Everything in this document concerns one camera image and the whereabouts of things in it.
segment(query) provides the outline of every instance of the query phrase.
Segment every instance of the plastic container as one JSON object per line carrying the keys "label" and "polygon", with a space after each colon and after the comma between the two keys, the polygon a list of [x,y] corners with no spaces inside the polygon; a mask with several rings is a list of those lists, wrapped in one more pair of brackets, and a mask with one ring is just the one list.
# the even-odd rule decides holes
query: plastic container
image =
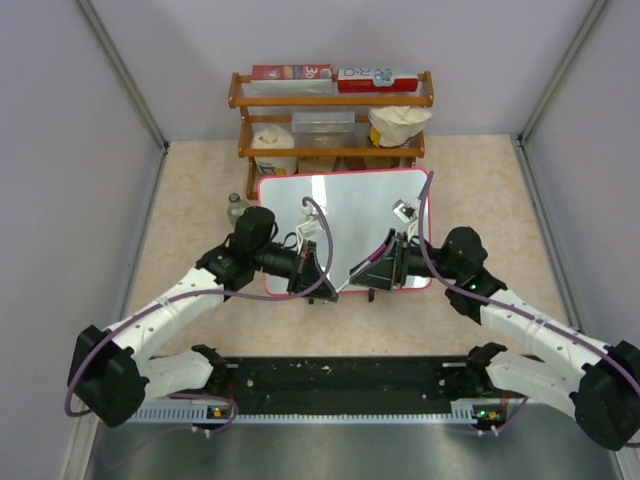
{"label": "plastic container", "polygon": [[[253,136],[251,148],[293,148],[293,135],[277,125],[260,130]],[[291,175],[298,169],[297,157],[254,157],[263,175]]]}
{"label": "plastic container", "polygon": [[293,112],[293,133],[351,133],[356,113],[351,112]]}
{"label": "plastic container", "polygon": [[227,217],[231,226],[235,228],[236,222],[242,216],[244,211],[249,208],[251,204],[246,200],[243,200],[237,193],[229,195],[229,206],[227,207]]}

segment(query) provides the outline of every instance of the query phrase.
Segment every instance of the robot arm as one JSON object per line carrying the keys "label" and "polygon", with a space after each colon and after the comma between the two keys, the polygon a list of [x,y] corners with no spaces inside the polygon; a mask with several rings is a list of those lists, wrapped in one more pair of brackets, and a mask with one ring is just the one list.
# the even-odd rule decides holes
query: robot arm
{"label": "robot arm", "polygon": [[[286,248],[271,241],[276,228],[270,210],[247,209],[234,233],[205,253],[164,294],[104,330],[93,325],[85,329],[76,342],[68,384],[89,355],[93,358],[83,368],[74,393],[106,425],[114,427],[133,415],[143,402],[204,387],[216,366],[224,362],[215,350],[201,345],[180,355],[153,355],[192,320],[230,298],[215,291],[238,292],[253,280],[256,271],[289,279],[289,293],[303,292],[320,280],[322,269],[315,243],[299,234],[298,249]],[[305,296],[334,302],[338,299],[326,278]],[[118,329],[121,333],[98,350],[98,345]]]}
{"label": "robot arm", "polygon": [[[409,213],[405,215],[407,232],[413,232],[417,208],[408,203],[404,206],[408,207],[405,214]],[[408,275],[432,277],[413,238],[406,232],[390,230],[386,249],[368,265],[353,268],[351,283],[391,291],[402,286]],[[515,307],[534,319],[451,288],[445,291],[451,306],[460,314],[511,336],[535,355],[518,355],[495,343],[476,347],[469,353],[467,368],[478,382],[488,388],[517,392],[560,410],[575,419],[593,440],[611,450],[619,450],[638,432],[640,397],[607,361],[620,364],[638,381],[640,351],[636,347],[627,342],[614,347],[589,338],[521,300],[484,268],[487,252],[470,227],[453,229],[441,248],[428,243],[426,247],[437,272],[456,287]]]}

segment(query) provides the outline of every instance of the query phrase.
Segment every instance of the white wall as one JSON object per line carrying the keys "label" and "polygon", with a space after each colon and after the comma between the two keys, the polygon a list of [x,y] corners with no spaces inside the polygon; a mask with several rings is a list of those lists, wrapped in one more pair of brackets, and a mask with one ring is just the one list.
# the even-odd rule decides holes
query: white wall
{"label": "white wall", "polygon": [[640,344],[640,3],[611,2],[530,143],[590,331]]}
{"label": "white wall", "polygon": [[75,338],[114,320],[158,160],[73,2],[3,0],[3,479],[57,477]]}
{"label": "white wall", "polygon": [[254,63],[433,72],[433,132],[519,132],[586,0],[94,0],[171,140],[230,138],[233,71]]}

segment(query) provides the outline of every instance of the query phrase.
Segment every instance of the white bag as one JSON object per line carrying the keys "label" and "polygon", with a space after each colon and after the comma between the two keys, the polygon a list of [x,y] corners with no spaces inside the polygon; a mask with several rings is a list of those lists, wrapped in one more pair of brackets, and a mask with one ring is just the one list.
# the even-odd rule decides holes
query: white bag
{"label": "white bag", "polygon": [[417,135],[432,115],[424,107],[381,107],[369,109],[370,138],[379,147],[397,147]]}

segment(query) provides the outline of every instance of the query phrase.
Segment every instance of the bottle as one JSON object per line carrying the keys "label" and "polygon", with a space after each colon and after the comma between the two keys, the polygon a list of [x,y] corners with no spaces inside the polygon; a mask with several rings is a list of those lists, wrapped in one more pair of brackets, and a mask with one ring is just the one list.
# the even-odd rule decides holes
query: bottle
{"label": "bottle", "polygon": [[231,226],[235,228],[238,218],[242,216],[244,211],[249,208],[251,204],[246,200],[242,200],[240,195],[232,193],[229,195],[229,206],[227,207],[227,216],[231,222]]}

